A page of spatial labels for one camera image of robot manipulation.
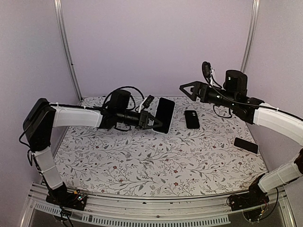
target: metal rail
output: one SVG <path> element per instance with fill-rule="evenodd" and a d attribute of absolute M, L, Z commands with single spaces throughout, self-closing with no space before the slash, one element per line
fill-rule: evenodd
<path fill-rule="evenodd" d="M 74 86 L 78 100 L 81 101 L 82 94 L 81 94 L 78 80 L 76 77 L 75 68 L 74 68 L 74 65 L 73 65 L 72 59 L 71 59 L 71 52 L 70 52 L 70 48 L 68 45 L 67 35 L 66 35 L 66 30 L 65 30 L 65 25 L 64 25 L 61 0 L 54 0 L 54 3 L 55 3 L 55 11 L 56 11 L 56 16 L 57 16 L 59 31 L 60 31 L 60 35 L 61 35 L 61 39 L 62 39 L 62 43 L 63 43 L 63 47 L 64 47 L 65 57 L 66 57 L 70 75 L 71 75 L 72 84 Z"/>
<path fill-rule="evenodd" d="M 251 17 L 250 17 L 250 28 L 249 28 L 249 32 L 248 32 L 245 52 L 244 52 L 241 69 L 240 69 L 240 71 L 243 73 L 245 73 L 246 68 L 247 68 L 250 51 L 251 51 L 251 45 L 252 45 L 252 41 L 253 41 L 253 38 L 255 35 L 255 30 L 256 30 L 257 20 L 258 20 L 259 5 L 260 5 L 260 0 L 253 1 Z"/>

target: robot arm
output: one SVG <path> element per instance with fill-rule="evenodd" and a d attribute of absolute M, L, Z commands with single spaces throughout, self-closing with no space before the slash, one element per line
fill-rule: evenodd
<path fill-rule="evenodd" d="M 284 113 L 259 108 L 255 110 L 253 123 L 270 128 L 285 135 L 303 146 L 303 122 Z M 303 149 L 298 157 L 293 158 L 274 171 L 265 174 L 258 183 L 262 192 L 268 192 L 278 186 L 287 184 L 303 176 Z"/>
<path fill-rule="evenodd" d="M 226 71 L 224 89 L 221 86 L 213 85 L 213 69 L 210 63 L 203 62 L 202 74 L 207 83 L 195 81 L 180 86 L 180 90 L 191 100 L 196 101 L 199 97 L 203 103 L 230 108 L 232 113 L 241 120 L 270 128 L 303 146 L 303 120 L 280 111 L 262 100 L 247 97 L 247 76 L 245 74 L 236 70 Z M 290 183 L 301 176 L 303 176 L 303 149 L 300 155 L 289 163 L 259 176 L 249 187 L 250 196 L 256 203 L 260 201 L 262 203 L 268 191 Z"/>
<path fill-rule="evenodd" d="M 46 199 L 48 202 L 79 210 L 84 210 L 86 203 L 86 200 L 77 192 L 67 191 L 59 175 L 50 147 L 52 128 L 87 126 L 111 129 L 116 128 L 118 122 L 139 129 L 162 126 L 162 123 L 147 111 L 141 110 L 137 113 L 127 109 L 130 97 L 130 92 L 117 89 L 112 92 L 110 100 L 102 107 L 51 104 L 45 98 L 40 98 L 36 102 L 23 123 L 23 129 L 29 143 L 31 157 L 48 187 L 50 193 Z M 149 106 L 152 100 L 153 97 L 149 97 L 143 105 Z"/>

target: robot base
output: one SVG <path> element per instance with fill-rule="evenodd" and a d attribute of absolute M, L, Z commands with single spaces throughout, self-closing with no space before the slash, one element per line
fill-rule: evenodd
<path fill-rule="evenodd" d="M 269 198 L 267 195 L 259 197 L 258 199 L 253 199 L 249 192 L 241 195 L 231 195 L 228 198 L 228 203 L 232 211 L 259 206 L 265 204 L 265 202 L 269 203 Z"/>
<path fill-rule="evenodd" d="M 84 197 L 81 201 L 75 200 L 75 201 L 71 201 L 69 204 L 67 203 L 61 205 L 66 208 L 84 211 L 84 208 L 86 206 L 86 201 L 87 201 L 87 197 Z M 51 195 L 47 195 L 46 202 L 54 205 L 59 205 Z"/>

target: white arm segment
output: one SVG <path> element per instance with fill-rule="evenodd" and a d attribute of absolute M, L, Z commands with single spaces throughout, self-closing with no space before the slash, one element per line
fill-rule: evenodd
<path fill-rule="evenodd" d="M 41 174 L 45 177 L 46 182 L 51 189 L 59 188 L 63 182 L 59 175 L 58 169 L 53 160 L 53 155 L 50 147 L 44 150 L 33 153 L 40 167 Z"/>
<path fill-rule="evenodd" d="M 267 103 L 261 105 L 272 107 Z M 253 122 L 256 125 L 277 131 L 303 146 L 303 122 L 299 119 L 275 110 L 259 108 L 255 110 Z M 297 164 L 294 163 L 294 160 L 295 158 L 289 163 L 265 174 L 258 183 L 260 189 L 263 192 L 268 192 L 280 185 L 303 176 L 303 174 L 300 173 Z"/>
<path fill-rule="evenodd" d="M 53 107 L 56 109 L 53 127 L 61 126 L 89 126 L 98 127 L 102 120 L 99 111 L 70 108 L 70 107 Z M 44 175 L 46 182 L 51 189 L 59 188 L 63 182 L 58 169 L 53 160 L 50 147 L 34 153 L 36 161 Z"/>
<path fill-rule="evenodd" d="M 303 174 L 300 173 L 297 164 L 294 163 L 294 160 L 295 158 L 289 163 L 265 174 L 258 183 L 262 192 L 269 192 L 278 186 L 287 184 L 290 181 L 303 176 Z"/>
<path fill-rule="evenodd" d="M 267 103 L 260 105 L 273 107 Z M 303 146 L 303 122 L 299 119 L 275 110 L 259 108 L 255 110 L 253 123 L 277 131 Z"/>
<path fill-rule="evenodd" d="M 100 111 L 53 106 L 56 110 L 53 128 L 61 126 L 98 127 L 102 121 Z"/>

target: leaf pattern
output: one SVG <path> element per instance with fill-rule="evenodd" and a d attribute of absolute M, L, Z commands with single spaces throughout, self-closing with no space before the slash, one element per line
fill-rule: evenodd
<path fill-rule="evenodd" d="M 55 156 L 67 186 L 138 196 L 209 195 L 246 190 L 266 172 L 260 154 L 233 146 L 235 137 L 254 142 L 244 122 L 235 116 L 223 121 L 210 104 L 187 97 L 170 99 L 176 109 L 167 135 L 134 128 L 123 132 L 70 127 Z M 82 104 L 101 106 L 103 100 L 90 97 Z M 150 113 L 155 114 L 157 102 L 155 98 Z M 197 111 L 200 129 L 186 128 L 186 109 Z M 225 108 L 216 111 L 228 114 Z"/>

